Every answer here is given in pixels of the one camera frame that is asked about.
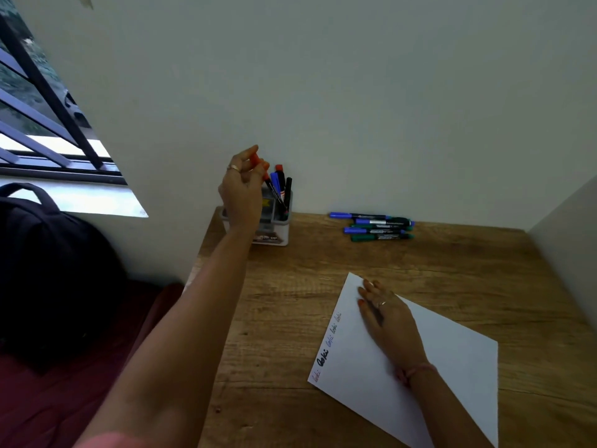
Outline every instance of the wood grain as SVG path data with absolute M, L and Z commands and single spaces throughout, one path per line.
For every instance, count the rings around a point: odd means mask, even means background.
M 307 383 L 348 272 L 498 341 L 500 446 L 595 446 L 597 341 L 526 233 L 419 223 L 354 244 L 293 217 L 287 247 L 251 249 L 201 447 L 404 446 Z M 214 215 L 192 276 L 223 235 Z

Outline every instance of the black backpack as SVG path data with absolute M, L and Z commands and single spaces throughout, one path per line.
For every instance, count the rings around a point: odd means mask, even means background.
M 40 203 L 9 198 L 31 190 Z M 92 225 L 33 184 L 0 187 L 0 339 L 31 366 L 81 351 L 122 301 L 126 273 Z

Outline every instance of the red cushion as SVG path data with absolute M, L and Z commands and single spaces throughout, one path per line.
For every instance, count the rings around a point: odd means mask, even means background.
M 37 375 L 0 354 L 0 447 L 70 448 L 124 365 L 181 295 L 130 281 L 113 323 L 77 358 Z

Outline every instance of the white paper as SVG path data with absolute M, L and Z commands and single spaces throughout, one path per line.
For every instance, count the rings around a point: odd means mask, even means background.
M 308 382 L 410 447 L 433 448 L 419 405 L 367 333 L 356 303 L 362 282 L 348 274 Z M 417 322 L 429 361 L 497 446 L 497 342 L 402 300 Z

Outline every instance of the blue marker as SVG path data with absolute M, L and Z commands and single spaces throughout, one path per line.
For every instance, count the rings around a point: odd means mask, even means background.
M 280 190 L 280 181 L 278 180 L 278 174 L 273 172 L 272 174 L 269 175 L 270 179 L 272 180 L 272 184 L 273 184 L 273 188 L 276 189 L 276 191 L 278 192 L 278 195 L 281 195 L 281 190 Z
M 357 225 L 384 225 L 384 227 L 403 228 L 408 226 L 414 226 L 414 222 L 404 217 L 392 217 L 385 220 L 365 220 L 363 218 L 356 219 Z
M 371 229 L 368 227 L 362 228 L 353 228 L 353 227 L 346 227 L 344 228 L 344 234 L 404 234 L 405 231 L 403 229 L 397 229 L 395 227 L 387 227 L 381 228 L 376 227 L 375 229 Z
M 349 212 L 331 212 L 330 218 L 367 218 L 370 220 L 388 220 L 392 218 L 390 215 L 367 215 L 367 214 L 351 214 Z

